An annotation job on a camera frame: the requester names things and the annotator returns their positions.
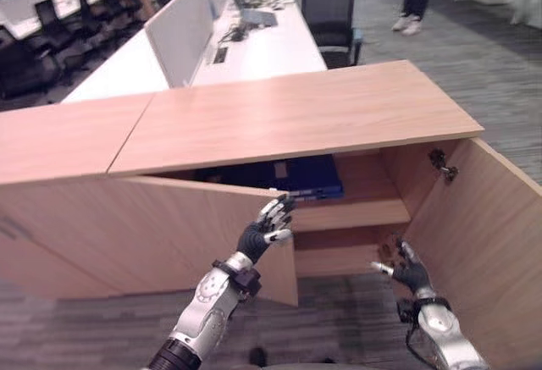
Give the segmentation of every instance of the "white sneaker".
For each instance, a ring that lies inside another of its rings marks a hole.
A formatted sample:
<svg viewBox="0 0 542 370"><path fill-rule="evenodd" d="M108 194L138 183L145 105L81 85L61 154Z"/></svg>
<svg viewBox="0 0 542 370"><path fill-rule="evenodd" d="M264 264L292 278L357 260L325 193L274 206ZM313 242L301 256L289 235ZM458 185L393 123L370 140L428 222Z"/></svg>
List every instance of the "white sneaker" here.
<svg viewBox="0 0 542 370"><path fill-rule="evenodd" d="M412 19L410 24L401 32L404 36L414 36L422 30L422 20L419 17Z"/></svg>
<svg viewBox="0 0 542 370"><path fill-rule="evenodd" d="M393 25L393 27L391 27L391 29L393 31L401 31L401 30L405 30L408 25L410 24L410 21L411 21L411 16L405 16L405 15L401 15L401 17L395 22L395 24Z"/></svg>

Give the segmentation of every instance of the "cable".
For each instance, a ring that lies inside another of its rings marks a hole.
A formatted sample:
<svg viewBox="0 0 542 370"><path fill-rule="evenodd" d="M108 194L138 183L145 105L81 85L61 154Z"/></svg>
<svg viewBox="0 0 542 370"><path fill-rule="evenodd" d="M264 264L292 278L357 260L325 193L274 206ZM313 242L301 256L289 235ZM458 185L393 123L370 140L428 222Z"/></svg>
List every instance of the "cable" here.
<svg viewBox="0 0 542 370"><path fill-rule="evenodd" d="M410 339L414 332L419 329L416 325L413 325L410 329L408 329L408 332L406 332L406 338L405 338L405 344L408 351L412 353L414 357L416 357L420 362L425 364L427 367L432 368L433 370L439 370L438 367L436 367L433 363L428 362L422 355L420 355L410 344Z"/></svg>

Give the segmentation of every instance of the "wooden countertop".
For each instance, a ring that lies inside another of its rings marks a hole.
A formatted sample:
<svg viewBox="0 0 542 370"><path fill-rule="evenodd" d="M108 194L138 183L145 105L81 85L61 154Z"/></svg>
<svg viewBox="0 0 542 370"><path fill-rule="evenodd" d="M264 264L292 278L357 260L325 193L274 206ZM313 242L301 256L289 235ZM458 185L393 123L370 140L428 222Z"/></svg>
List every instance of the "wooden countertop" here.
<svg viewBox="0 0 542 370"><path fill-rule="evenodd" d="M0 185L107 173L153 95L0 113Z"/></svg>
<svg viewBox="0 0 542 370"><path fill-rule="evenodd" d="M408 61L159 92L110 174L249 163L478 135Z"/></svg>

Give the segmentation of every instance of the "office chair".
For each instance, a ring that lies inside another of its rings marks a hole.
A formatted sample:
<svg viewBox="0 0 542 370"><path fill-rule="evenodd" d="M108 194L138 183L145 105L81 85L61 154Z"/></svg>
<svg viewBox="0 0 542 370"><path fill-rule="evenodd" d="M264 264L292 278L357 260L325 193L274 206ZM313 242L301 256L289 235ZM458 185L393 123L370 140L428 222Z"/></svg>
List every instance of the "office chair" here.
<svg viewBox="0 0 542 370"><path fill-rule="evenodd" d="M137 12L143 8L141 0L122 0L126 13L131 18L132 22L142 24L143 21L137 17Z"/></svg>
<svg viewBox="0 0 542 370"><path fill-rule="evenodd" d="M110 19L116 19L119 17L124 16L127 11L123 7L122 4L120 4L119 0L102 0L104 7L106 8L108 12L108 16Z"/></svg>
<svg viewBox="0 0 542 370"><path fill-rule="evenodd" d="M61 74L50 50L36 56L25 41L17 40L0 25L0 97L7 99L25 93L47 93Z"/></svg>
<svg viewBox="0 0 542 370"><path fill-rule="evenodd" d="M85 48L81 40L79 25L71 30L57 16L53 0L44 0L36 3L37 17L41 23L41 35L47 40L51 54L62 64L65 85L72 85L72 74L77 69L84 69L86 54L90 51Z"/></svg>
<svg viewBox="0 0 542 370"><path fill-rule="evenodd" d="M87 0L79 0L80 5L80 36L84 41L90 42L96 52L100 51L101 45L114 40L114 30L105 30L102 22L94 15Z"/></svg>
<svg viewBox="0 0 542 370"><path fill-rule="evenodd" d="M301 11L316 45L322 48L320 52L328 69L358 62L362 31L352 28L353 9L354 0L301 0Z"/></svg>

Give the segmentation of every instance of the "robotic hand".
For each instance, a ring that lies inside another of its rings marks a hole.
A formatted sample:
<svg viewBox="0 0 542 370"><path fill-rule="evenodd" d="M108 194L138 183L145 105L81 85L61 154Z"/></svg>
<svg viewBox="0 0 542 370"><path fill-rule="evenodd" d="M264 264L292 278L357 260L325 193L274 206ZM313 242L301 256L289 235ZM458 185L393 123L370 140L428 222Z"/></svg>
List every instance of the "robotic hand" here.
<svg viewBox="0 0 542 370"><path fill-rule="evenodd" d="M226 323L239 302L260 289L253 268L275 242L292 237L287 228L294 200L282 195L266 205L239 239L237 251L213 268L196 287L190 305L180 314L168 340L153 357L148 370L197 370L219 343Z"/></svg>
<svg viewBox="0 0 542 370"><path fill-rule="evenodd" d="M489 370L481 355L461 333L459 321L451 312L448 301L434 292L428 272L414 250L404 240L397 241L397 248L405 260L404 264L397 268L381 262L372 262L371 265L407 286L416 297L413 303L410 300L397 303L401 321L412 323L406 334L408 350L428 367L437 370ZM416 329L421 329L431 340L438 365L426 361L411 347L410 338Z"/></svg>

